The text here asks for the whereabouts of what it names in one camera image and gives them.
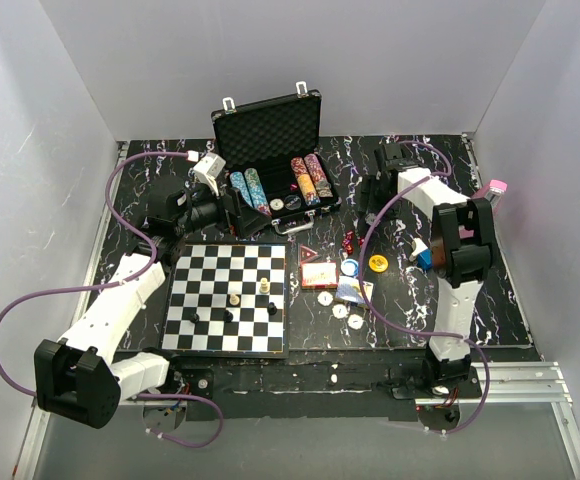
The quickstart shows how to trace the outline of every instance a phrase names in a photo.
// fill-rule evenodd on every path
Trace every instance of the white chess piece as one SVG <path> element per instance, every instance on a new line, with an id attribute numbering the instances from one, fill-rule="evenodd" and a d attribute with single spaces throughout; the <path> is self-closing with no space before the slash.
<path id="1" fill-rule="evenodd" d="M 259 293 L 270 293 L 270 282 L 267 278 L 261 279 L 261 284 L 259 285 Z"/>

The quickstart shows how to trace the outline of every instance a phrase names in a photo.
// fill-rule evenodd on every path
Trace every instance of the white poker chip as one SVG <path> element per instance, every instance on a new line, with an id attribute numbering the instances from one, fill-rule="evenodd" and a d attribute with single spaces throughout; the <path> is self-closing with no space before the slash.
<path id="1" fill-rule="evenodd" d="M 335 318 L 346 318 L 348 316 L 348 309 L 345 305 L 337 303 L 332 307 L 332 314 Z"/>
<path id="2" fill-rule="evenodd" d="M 317 301 L 321 305 L 323 305 L 324 307 L 331 305 L 333 300 L 334 300 L 334 297 L 332 296 L 332 294 L 330 292 L 321 292 L 319 294 L 319 296 L 317 297 Z"/>
<path id="3" fill-rule="evenodd" d="M 348 326 L 353 330 L 359 330 L 363 326 L 363 318 L 361 315 L 353 313 L 348 317 Z"/>
<path id="4" fill-rule="evenodd" d="M 341 273 L 348 277 L 356 277 L 357 273 L 359 273 L 359 262 L 352 258 L 344 260 L 341 262 Z"/>
<path id="5" fill-rule="evenodd" d="M 283 200 L 280 198 L 270 200 L 270 208 L 273 210 L 281 210 L 283 208 Z"/>

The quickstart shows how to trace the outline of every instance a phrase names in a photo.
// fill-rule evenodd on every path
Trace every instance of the poker chip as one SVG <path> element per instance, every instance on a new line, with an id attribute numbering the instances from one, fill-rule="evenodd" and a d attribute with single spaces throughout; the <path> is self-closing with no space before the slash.
<path id="1" fill-rule="evenodd" d="M 321 292 L 317 297 L 317 301 L 324 307 L 330 306 L 333 300 L 334 297 L 330 292 Z"/>
<path id="2" fill-rule="evenodd" d="M 273 210 L 281 210 L 283 208 L 283 200 L 280 198 L 270 200 L 270 208 Z"/>
<path id="3" fill-rule="evenodd" d="M 335 318 L 346 318 L 348 316 L 348 309 L 345 305 L 337 303 L 334 307 L 332 307 L 332 314 Z"/>
<path id="4" fill-rule="evenodd" d="M 272 215 L 270 205 L 268 204 L 268 200 L 266 200 L 266 194 L 263 191 L 263 186 L 261 185 L 261 180 L 259 179 L 257 171 L 254 168 L 249 168 L 243 172 L 243 176 L 248 185 L 248 192 L 250 193 L 250 199 L 252 200 L 254 208 L 267 216 Z"/>
<path id="5" fill-rule="evenodd" d="M 308 168 L 306 167 L 303 158 L 293 158 L 290 161 L 290 166 L 292 167 L 294 176 L 297 178 L 299 190 L 301 190 L 301 194 L 303 195 L 303 199 L 305 200 L 306 205 L 317 205 L 320 202 L 319 195 L 317 194 L 317 190 L 314 188 L 314 184 L 312 183 L 312 179 L 308 174 Z"/>
<path id="6" fill-rule="evenodd" d="M 332 190 L 330 189 L 330 183 L 328 183 L 328 178 L 326 177 L 323 168 L 321 168 L 321 164 L 319 163 L 317 156 L 314 153 L 310 153 L 306 155 L 303 161 L 308 169 L 310 178 L 312 178 L 312 183 L 317 189 L 317 194 L 322 198 L 332 197 L 333 195 Z"/>
<path id="7" fill-rule="evenodd" d="M 341 262 L 341 273 L 348 277 L 356 277 L 359 273 L 359 262 L 349 258 Z"/>
<path id="8" fill-rule="evenodd" d="M 299 195 L 288 195 L 284 200 L 285 207 L 288 210 L 296 210 L 301 206 Z"/>
<path id="9" fill-rule="evenodd" d="M 373 255 L 368 261 L 368 266 L 373 272 L 383 273 L 388 269 L 388 259 L 383 255 Z"/>
<path id="10" fill-rule="evenodd" d="M 361 315 L 353 313 L 348 317 L 348 326 L 353 330 L 359 330 L 363 326 L 363 318 Z"/>

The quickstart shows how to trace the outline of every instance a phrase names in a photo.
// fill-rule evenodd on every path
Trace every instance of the chess piece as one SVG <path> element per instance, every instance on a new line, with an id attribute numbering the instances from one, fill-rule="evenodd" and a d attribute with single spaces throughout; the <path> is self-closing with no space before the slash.
<path id="1" fill-rule="evenodd" d="M 261 279 L 261 284 L 259 285 L 259 293 L 270 293 L 270 282 L 267 278 Z"/>
<path id="2" fill-rule="evenodd" d="M 334 301 L 334 297 L 330 292 L 321 292 L 317 297 L 317 301 L 324 307 L 329 307 Z"/>

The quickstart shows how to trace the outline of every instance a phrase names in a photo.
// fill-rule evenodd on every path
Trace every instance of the gray floor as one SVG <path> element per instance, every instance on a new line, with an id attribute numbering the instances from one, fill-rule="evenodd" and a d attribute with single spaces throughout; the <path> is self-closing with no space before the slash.
<path id="1" fill-rule="evenodd" d="M 146 435 L 141 414 L 141 407 L 120 407 L 101 430 L 52 416 L 34 478 L 573 477 L 549 404 L 487 405 L 470 428 L 445 441 L 379 418 L 231 420 L 200 450 Z M 199 441 L 215 427 L 189 422 L 177 432 Z"/>

